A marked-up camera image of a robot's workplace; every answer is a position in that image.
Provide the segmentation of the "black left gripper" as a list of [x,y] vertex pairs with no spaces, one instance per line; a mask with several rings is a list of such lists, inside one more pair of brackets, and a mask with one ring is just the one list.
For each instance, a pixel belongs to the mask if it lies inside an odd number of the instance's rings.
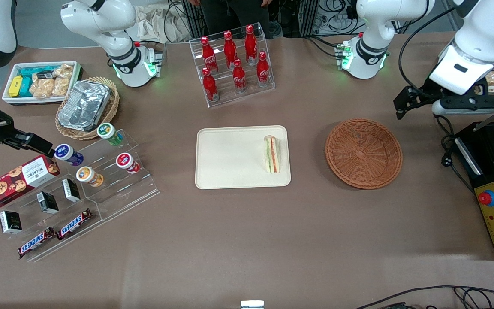
[[401,120],[407,112],[414,108],[420,108],[429,103],[434,103],[444,96],[449,95],[449,90],[434,82],[431,79],[425,79],[422,86],[417,92],[410,86],[404,87],[401,92],[394,98],[394,108],[397,120]]

